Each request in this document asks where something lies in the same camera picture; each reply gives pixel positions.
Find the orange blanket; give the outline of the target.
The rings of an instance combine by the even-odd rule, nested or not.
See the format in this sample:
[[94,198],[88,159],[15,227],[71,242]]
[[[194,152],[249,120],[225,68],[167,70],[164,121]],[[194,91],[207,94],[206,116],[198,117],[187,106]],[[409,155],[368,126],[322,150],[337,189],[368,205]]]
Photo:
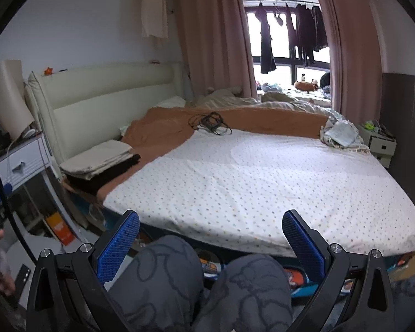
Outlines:
[[[97,199],[103,202],[115,187],[146,164],[182,145],[200,126],[201,118],[211,113],[211,110],[199,108],[154,107],[143,118],[133,121],[121,141],[133,148],[140,161],[102,186]],[[217,113],[232,130],[311,139],[319,138],[321,128],[328,121],[326,115],[272,107],[234,107],[217,110]]]

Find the light blue folded pajamas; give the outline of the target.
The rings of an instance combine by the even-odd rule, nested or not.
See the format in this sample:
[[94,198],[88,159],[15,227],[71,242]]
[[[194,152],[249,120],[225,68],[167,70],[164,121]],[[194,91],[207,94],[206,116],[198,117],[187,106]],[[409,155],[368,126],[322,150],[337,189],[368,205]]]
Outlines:
[[364,144],[358,129],[347,120],[333,121],[329,118],[321,127],[320,140],[331,148],[370,154],[370,149]]

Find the white floral bed sheet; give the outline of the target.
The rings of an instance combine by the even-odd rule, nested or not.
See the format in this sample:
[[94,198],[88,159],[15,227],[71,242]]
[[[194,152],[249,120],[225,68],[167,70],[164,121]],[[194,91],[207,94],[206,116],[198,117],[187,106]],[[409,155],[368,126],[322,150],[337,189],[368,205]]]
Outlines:
[[372,155],[317,139],[197,131],[119,184],[118,214],[218,247],[290,256],[282,216],[296,210],[345,250],[415,251],[415,205]]

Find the white bedside drawer cabinet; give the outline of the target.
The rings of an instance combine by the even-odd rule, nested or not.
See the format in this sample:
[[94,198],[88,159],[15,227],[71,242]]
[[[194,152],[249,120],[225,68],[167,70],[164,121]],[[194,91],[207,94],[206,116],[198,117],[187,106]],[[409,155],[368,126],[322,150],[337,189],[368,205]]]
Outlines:
[[362,124],[357,125],[357,129],[370,153],[387,169],[396,151],[396,139],[384,125],[376,120],[372,122],[374,130],[366,130]]

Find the cream padded headboard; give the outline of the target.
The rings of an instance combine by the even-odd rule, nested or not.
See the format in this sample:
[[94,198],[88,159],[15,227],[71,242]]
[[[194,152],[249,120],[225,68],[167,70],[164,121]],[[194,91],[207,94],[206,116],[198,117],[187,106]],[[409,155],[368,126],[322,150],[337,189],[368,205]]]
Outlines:
[[92,65],[41,76],[31,72],[25,99],[42,130],[54,164],[120,137],[120,128],[174,96],[183,96],[176,63]]

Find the beige rumpled duvet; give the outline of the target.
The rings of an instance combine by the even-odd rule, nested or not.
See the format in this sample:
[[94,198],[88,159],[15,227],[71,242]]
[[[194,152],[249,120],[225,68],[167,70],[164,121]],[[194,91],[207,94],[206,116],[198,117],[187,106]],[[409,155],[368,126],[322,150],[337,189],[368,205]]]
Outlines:
[[298,112],[314,113],[327,116],[333,123],[346,121],[346,118],[331,107],[321,107],[307,100],[299,100],[289,97],[281,92],[269,92],[262,100],[252,97],[242,97],[234,94],[233,89],[219,89],[205,96],[198,96],[194,100],[186,102],[185,107],[206,108],[210,110],[225,109],[229,107],[262,107]]

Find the black folded clothes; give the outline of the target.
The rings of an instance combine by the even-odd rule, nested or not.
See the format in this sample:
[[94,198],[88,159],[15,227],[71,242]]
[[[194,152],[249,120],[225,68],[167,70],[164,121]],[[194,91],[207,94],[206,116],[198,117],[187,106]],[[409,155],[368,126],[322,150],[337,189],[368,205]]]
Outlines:
[[66,183],[75,190],[80,190],[95,196],[102,186],[127,172],[128,169],[138,164],[140,160],[141,156],[139,154],[132,154],[128,159],[108,167],[104,171],[94,175],[91,179],[66,175]]

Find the white left nightstand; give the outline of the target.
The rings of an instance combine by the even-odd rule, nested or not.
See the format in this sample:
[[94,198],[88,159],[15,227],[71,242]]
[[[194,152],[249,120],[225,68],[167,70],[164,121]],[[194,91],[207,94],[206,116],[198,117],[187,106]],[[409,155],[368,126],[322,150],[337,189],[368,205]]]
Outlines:
[[84,241],[80,228],[73,222],[66,209],[64,197],[61,197],[60,182],[55,171],[54,158],[51,156],[48,143],[43,133],[35,133],[31,138],[19,144],[12,143],[9,150],[0,157],[0,177],[4,184],[10,184],[15,191],[30,179],[40,175],[60,216],[68,226],[74,238]]

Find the hanging dark clothes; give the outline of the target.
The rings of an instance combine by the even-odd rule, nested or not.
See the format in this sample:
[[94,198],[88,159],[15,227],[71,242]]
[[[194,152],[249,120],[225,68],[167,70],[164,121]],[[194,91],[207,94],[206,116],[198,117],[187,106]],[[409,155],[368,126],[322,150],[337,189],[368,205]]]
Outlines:
[[265,7],[259,4],[247,17],[259,33],[257,50],[252,55],[259,63],[261,74],[274,72],[277,61],[282,58],[311,66],[317,61],[316,54],[329,48],[324,15],[318,5]]

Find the pink curtain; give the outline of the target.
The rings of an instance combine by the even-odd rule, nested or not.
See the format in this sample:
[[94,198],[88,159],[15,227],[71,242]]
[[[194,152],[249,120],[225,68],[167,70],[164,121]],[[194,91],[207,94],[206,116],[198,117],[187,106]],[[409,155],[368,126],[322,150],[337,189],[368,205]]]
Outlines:
[[174,0],[184,67],[193,93],[240,87],[257,97],[243,0]]

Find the orange box on floor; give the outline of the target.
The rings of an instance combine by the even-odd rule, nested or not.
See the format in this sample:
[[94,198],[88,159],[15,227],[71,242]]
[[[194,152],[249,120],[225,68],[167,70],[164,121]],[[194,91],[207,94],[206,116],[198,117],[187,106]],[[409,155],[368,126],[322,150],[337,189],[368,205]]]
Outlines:
[[68,225],[65,223],[58,211],[45,218],[45,220],[64,246],[68,246],[74,241],[75,236],[70,231]]

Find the white hanging towel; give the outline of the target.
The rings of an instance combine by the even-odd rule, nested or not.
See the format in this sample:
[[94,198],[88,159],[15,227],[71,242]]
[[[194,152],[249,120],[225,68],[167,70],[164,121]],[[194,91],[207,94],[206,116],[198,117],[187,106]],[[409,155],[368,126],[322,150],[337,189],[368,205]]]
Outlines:
[[141,0],[141,26],[146,38],[168,39],[166,0]]

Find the person's grey patterned legs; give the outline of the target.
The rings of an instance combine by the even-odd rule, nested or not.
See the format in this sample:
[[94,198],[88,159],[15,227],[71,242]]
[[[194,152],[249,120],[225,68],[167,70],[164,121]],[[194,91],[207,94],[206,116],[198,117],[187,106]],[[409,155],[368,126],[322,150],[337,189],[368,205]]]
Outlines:
[[167,235],[138,253],[109,290],[134,331],[286,331],[292,324],[289,279],[262,254],[230,262],[210,290],[201,261]]

